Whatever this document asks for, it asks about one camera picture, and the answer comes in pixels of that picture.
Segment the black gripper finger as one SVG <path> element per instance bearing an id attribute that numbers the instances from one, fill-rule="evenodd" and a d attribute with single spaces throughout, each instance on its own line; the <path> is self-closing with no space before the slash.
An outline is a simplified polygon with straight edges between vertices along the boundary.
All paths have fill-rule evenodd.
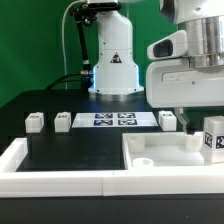
<path id="1" fill-rule="evenodd" d="M 175 109 L 175 116 L 177 117 L 178 121 L 181 123 L 183 132 L 185 134 L 188 134 L 188 135 L 195 134 L 194 124 L 190 121 L 183 107 L 177 107 Z"/>

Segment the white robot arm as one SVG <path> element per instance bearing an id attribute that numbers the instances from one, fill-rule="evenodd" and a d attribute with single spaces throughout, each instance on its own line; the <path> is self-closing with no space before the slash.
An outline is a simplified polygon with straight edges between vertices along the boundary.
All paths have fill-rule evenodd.
<path id="1" fill-rule="evenodd" d="M 90 96 L 125 100 L 144 91 L 150 106 L 173 108 L 183 125 L 185 107 L 224 106 L 224 0 L 159 0 L 160 13 L 178 26 L 147 48 L 152 61 L 139 85 L 133 61 L 133 28 L 118 13 L 120 0 L 87 0 L 98 11 L 99 60 Z"/>

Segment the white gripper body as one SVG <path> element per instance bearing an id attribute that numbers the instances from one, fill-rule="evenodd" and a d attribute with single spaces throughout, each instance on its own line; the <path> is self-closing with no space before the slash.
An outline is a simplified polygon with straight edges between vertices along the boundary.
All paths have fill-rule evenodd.
<path id="1" fill-rule="evenodd" d="M 191 68 L 187 33 L 177 31 L 147 48 L 146 96 L 153 108 L 224 105 L 224 65 Z"/>

